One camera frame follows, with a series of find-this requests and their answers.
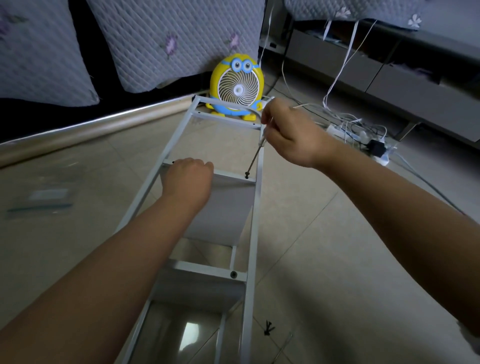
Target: person's left arm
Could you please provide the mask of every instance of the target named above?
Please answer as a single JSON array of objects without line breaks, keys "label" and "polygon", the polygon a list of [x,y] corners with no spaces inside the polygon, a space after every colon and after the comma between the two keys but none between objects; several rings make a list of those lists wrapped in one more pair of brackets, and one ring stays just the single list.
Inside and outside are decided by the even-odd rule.
[{"label": "person's left arm", "polygon": [[0,363],[116,359],[158,269],[210,196],[213,164],[178,160],[163,194],[0,331]]}]

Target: quilted fabric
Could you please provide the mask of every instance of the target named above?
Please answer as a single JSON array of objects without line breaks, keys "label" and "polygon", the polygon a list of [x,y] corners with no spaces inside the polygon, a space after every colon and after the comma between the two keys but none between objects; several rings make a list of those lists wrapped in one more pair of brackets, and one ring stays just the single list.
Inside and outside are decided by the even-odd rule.
[{"label": "quilted fabric", "polygon": [[123,88],[149,91],[211,71],[231,53],[258,57],[264,0],[88,0]]},{"label": "quilted fabric", "polygon": [[284,0],[295,20],[376,19],[417,30],[426,0]]},{"label": "quilted fabric", "polygon": [[0,79],[0,97],[62,106],[98,103],[68,0],[1,0]]}]

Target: fan center hub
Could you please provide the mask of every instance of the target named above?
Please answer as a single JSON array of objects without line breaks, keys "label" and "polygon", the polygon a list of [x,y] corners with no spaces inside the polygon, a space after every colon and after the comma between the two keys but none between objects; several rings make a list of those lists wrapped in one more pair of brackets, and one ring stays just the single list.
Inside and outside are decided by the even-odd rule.
[{"label": "fan center hub", "polygon": [[243,95],[244,88],[242,85],[238,84],[233,88],[233,93],[235,96],[242,96]]}]

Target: white label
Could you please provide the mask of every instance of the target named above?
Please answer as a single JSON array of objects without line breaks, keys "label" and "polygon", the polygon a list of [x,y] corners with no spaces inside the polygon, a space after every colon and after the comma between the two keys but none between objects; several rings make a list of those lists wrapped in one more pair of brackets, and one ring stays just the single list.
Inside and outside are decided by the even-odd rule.
[{"label": "white label", "polygon": [[32,192],[29,200],[57,200],[64,198],[68,193],[68,188],[59,188],[57,190],[38,190]]}]

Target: yellow fan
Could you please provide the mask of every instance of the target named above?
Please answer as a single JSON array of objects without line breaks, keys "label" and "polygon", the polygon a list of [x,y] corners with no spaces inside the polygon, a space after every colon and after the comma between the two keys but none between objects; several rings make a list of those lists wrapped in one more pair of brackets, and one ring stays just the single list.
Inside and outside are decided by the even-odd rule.
[{"label": "yellow fan", "polygon": [[[236,53],[221,61],[210,78],[210,97],[235,104],[262,109],[264,75],[257,62],[248,54]],[[214,109],[212,114],[236,115],[247,121],[255,121],[256,116],[246,110],[230,109],[221,105],[206,104]]]}]

